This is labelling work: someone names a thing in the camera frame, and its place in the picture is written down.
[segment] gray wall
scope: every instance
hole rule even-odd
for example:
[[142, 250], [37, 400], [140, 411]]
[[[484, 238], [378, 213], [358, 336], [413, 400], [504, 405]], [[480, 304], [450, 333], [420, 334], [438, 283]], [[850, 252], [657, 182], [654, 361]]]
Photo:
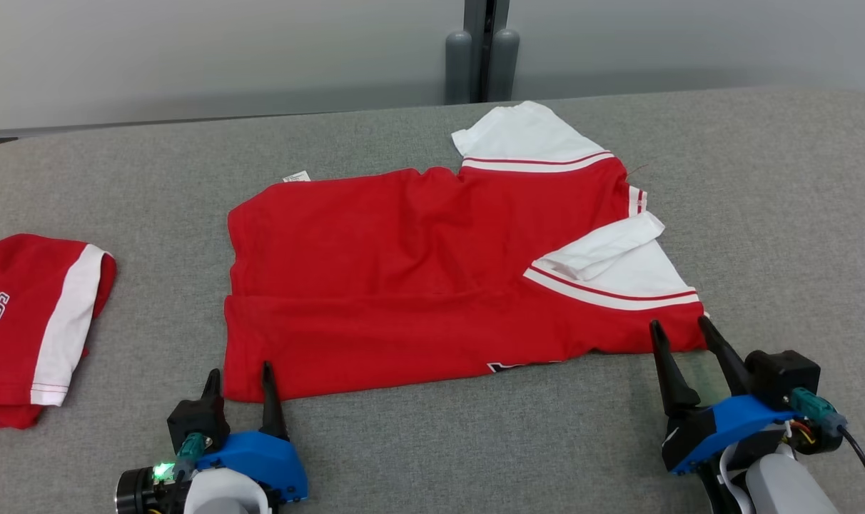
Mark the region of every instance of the gray wall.
[[461, 0], [0, 0], [0, 131], [441, 104]]
[[516, 99], [761, 84], [865, 90], [865, 0], [511, 0]]

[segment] red and white jersey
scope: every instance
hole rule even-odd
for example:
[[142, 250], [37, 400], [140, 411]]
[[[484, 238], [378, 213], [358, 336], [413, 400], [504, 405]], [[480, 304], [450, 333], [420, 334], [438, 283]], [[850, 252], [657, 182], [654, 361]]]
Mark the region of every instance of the red and white jersey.
[[433, 167], [289, 182], [233, 209], [225, 394], [343, 393], [592, 349], [699, 348], [703, 308], [619, 159], [539, 104], [497, 107]]
[[87, 243], [19, 234], [0, 241], [0, 427], [27, 428], [61, 405], [116, 276]]

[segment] gray table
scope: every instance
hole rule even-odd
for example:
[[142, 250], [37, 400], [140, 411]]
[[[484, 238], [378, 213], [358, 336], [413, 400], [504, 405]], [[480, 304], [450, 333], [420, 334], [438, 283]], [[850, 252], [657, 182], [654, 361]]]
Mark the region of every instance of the gray table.
[[[545, 104], [613, 150], [665, 250], [738, 351], [795, 348], [865, 449], [865, 95], [709, 91]], [[488, 105], [80, 131], [0, 146], [0, 238], [77, 238], [119, 264], [64, 407], [0, 430], [0, 512], [109, 512], [123, 470], [168, 458], [165, 417], [221, 365], [226, 214], [289, 173], [456, 168]], [[707, 400], [707, 354], [680, 358]], [[311, 482], [290, 512], [698, 512], [665, 475], [651, 356], [285, 403]], [[260, 408], [227, 404], [236, 430]], [[804, 462], [865, 512], [852, 451]]]

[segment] red stripe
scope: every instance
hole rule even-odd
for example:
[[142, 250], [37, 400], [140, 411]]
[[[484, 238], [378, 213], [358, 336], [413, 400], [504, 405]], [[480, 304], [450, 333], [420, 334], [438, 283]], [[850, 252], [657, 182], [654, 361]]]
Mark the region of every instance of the red stripe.
[[520, 163], [520, 165], [573, 165], [574, 163], [580, 163], [582, 161], [588, 160], [592, 157], [603, 156], [605, 153], [609, 153], [609, 151], [603, 151], [598, 153], [592, 153], [590, 156], [584, 156], [581, 159], [575, 159], [574, 161], [565, 161], [565, 162], [556, 162], [556, 161], [523, 161], [518, 159], [478, 159], [477, 157], [465, 157], [466, 161], [476, 161], [478, 163]]
[[566, 286], [572, 286], [576, 289], [582, 289], [583, 291], [588, 291], [589, 293], [596, 293], [596, 295], [601, 296], [611, 296], [612, 298], [618, 298], [621, 300], [634, 300], [636, 302], [651, 302], [653, 300], [668, 300], [671, 298], [679, 298], [680, 296], [690, 296], [696, 295], [694, 291], [684, 291], [683, 293], [673, 293], [673, 295], [664, 295], [664, 296], [624, 296], [624, 295], [615, 295], [614, 293], [608, 293], [606, 291], [601, 291], [600, 289], [591, 289], [590, 287], [582, 286], [582, 284], [570, 282], [568, 280], [562, 279], [560, 277], [554, 276], [554, 274], [550, 274], [545, 272], [544, 270], [540, 270], [535, 268], [534, 266], [530, 267], [531, 270], [542, 274], [543, 276], [550, 277], [557, 282], [565, 283]]

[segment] white label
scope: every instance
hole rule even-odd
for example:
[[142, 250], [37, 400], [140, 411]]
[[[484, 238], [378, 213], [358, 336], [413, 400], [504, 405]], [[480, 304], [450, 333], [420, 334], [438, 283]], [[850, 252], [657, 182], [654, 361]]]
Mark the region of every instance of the white label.
[[306, 173], [305, 169], [303, 171], [300, 171], [299, 173], [293, 173], [293, 175], [285, 176], [285, 178], [283, 178], [283, 182], [311, 182], [311, 181], [312, 180], [309, 179], [309, 173]]

